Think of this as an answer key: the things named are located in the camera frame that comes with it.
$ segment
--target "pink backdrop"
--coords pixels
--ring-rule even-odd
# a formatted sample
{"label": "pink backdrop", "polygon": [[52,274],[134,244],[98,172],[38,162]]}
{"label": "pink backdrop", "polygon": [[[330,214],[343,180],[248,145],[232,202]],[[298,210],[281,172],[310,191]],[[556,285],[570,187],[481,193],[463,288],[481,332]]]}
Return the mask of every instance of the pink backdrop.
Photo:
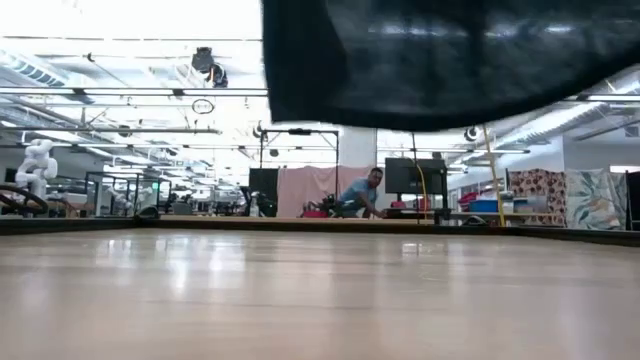
{"label": "pink backdrop", "polygon": [[[369,174],[371,168],[340,166],[338,189],[344,191],[358,177]],[[336,193],[336,168],[307,166],[278,171],[278,217],[297,217],[307,201],[320,201]]]}

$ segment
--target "floral curtain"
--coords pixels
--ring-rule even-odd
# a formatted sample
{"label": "floral curtain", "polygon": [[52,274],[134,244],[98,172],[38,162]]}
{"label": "floral curtain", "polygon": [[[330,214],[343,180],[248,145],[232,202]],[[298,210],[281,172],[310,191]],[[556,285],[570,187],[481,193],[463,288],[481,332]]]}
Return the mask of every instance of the floral curtain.
{"label": "floral curtain", "polygon": [[627,184],[624,174],[607,170],[567,171],[567,226],[624,230]]}
{"label": "floral curtain", "polygon": [[565,225],[565,174],[543,169],[509,172],[510,189],[515,197],[546,197],[546,213],[554,216],[532,216],[527,225]]}

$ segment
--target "blue shirt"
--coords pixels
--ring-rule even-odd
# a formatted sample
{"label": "blue shirt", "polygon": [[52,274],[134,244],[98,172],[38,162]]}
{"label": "blue shirt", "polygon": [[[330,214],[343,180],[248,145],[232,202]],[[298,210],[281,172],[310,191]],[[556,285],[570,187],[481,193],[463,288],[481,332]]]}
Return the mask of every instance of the blue shirt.
{"label": "blue shirt", "polygon": [[362,201],[360,201],[360,195],[358,195],[358,193],[361,192],[368,195],[369,201],[372,204],[376,203],[378,193],[376,189],[372,189],[369,187],[369,180],[367,178],[358,178],[354,182],[352,182],[351,185],[349,185],[349,187],[342,193],[342,195],[340,195],[338,201],[345,202],[355,200],[358,203],[356,207],[362,208],[364,204],[362,204]]}

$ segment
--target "wooden floor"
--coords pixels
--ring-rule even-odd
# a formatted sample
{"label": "wooden floor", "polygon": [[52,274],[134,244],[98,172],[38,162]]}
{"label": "wooden floor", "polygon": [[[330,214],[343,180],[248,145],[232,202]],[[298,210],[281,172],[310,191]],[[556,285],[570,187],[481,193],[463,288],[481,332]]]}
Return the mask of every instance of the wooden floor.
{"label": "wooden floor", "polygon": [[0,358],[637,360],[639,277],[640,250],[526,238],[3,237]]}

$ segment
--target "man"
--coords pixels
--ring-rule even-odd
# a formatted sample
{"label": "man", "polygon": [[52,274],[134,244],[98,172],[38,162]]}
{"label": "man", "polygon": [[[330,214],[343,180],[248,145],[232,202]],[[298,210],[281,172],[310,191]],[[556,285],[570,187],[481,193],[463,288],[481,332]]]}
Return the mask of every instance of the man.
{"label": "man", "polygon": [[376,210],[375,203],[378,198],[376,188],[382,181],[382,169],[373,168],[366,178],[358,178],[340,195],[338,201],[342,206],[344,217],[356,217],[356,213],[364,208],[363,218],[369,218],[371,214],[384,218],[383,211]]}

